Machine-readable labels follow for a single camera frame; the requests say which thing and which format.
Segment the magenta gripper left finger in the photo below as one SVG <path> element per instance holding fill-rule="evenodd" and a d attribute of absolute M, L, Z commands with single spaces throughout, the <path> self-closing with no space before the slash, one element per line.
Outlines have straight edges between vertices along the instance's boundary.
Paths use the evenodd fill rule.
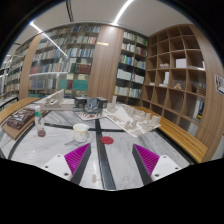
<path fill-rule="evenodd" d="M 43 166 L 43 169 L 79 185 L 90 155 L 91 144 L 87 143 L 66 155 L 55 155 Z"/>

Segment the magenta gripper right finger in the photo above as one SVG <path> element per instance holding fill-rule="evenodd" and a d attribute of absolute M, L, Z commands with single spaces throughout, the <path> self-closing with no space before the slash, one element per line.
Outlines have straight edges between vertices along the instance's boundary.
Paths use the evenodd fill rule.
<path fill-rule="evenodd" d="M 167 155 L 158 156 L 137 144 L 133 145 L 132 154 L 144 185 L 181 170 Z"/>

